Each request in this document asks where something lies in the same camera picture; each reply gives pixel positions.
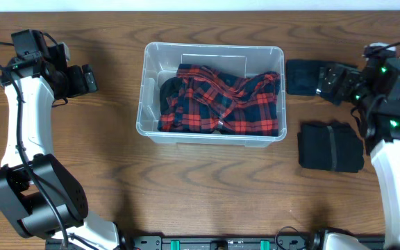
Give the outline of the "red navy plaid shirt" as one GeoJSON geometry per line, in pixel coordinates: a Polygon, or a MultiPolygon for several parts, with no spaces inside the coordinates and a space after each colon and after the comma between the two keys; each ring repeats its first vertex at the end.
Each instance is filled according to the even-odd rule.
{"type": "Polygon", "coordinates": [[[268,71],[244,78],[193,64],[179,65],[183,80],[168,98],[158,130],[175,133],[277,136],[276,104],[281,76],[268,71]]]}

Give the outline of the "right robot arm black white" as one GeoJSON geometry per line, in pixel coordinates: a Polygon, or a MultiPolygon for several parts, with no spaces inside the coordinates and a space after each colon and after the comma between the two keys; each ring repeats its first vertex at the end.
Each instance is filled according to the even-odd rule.
{"type": "Polygon", "coordinates": [[[317,93],[353,104],[365,150],[378,177],[385,215],[385,249],[400,249],[400,58],[371,59],[363,70],[321,69],[317,93]]]}

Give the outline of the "black garment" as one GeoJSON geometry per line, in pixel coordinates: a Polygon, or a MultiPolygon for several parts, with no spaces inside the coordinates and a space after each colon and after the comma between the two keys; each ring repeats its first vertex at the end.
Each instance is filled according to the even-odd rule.
{"type": "Polygon", "coordinates": [[[181,78],[173,77],[166,80],[160,87],[160,112],[162,114],[169,109],[168,98],[179,93],[182,83],[181,78]]]}

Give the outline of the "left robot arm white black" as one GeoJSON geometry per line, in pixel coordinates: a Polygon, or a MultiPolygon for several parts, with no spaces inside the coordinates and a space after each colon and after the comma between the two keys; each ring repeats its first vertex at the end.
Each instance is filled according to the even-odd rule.
{"type": "Polygon", "coordinates": [[[88,208],[82,185],[55,157],[55,101],[94,92],[91,68],[68,66],[63,42],[14,42],[1,69],[9,104],[8,141],[0,168],[0,211],[23,238],[60,240],[60,248],[121,249],[117,225],[88,208]]]}

